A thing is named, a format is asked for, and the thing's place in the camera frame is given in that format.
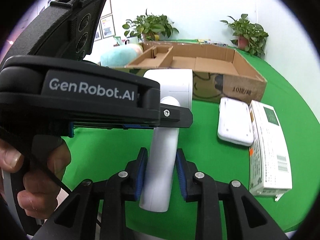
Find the person's left hand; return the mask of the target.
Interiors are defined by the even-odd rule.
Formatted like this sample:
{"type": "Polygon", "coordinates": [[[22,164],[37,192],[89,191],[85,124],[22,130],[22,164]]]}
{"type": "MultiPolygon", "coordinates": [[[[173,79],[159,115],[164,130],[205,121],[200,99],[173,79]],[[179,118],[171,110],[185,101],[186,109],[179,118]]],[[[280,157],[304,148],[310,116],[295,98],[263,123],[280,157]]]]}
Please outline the person's left hand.
{"type": "MultiPolygon", "coordinates": [[[[1,171],[15,173],[22,167],[23,161],[24,156],[18,150],[1,140],[1,171]]],[[[70,163],[71,153],[63,140],[50,153],[47,166],[61,180],[70,163]]],[[[25,189],[17,194],[17,199],[26,215],[36,219],[49,218],[58,206],[57,197],[61,188],[39,169],[26,173],[23,185],[25,189]]]]}

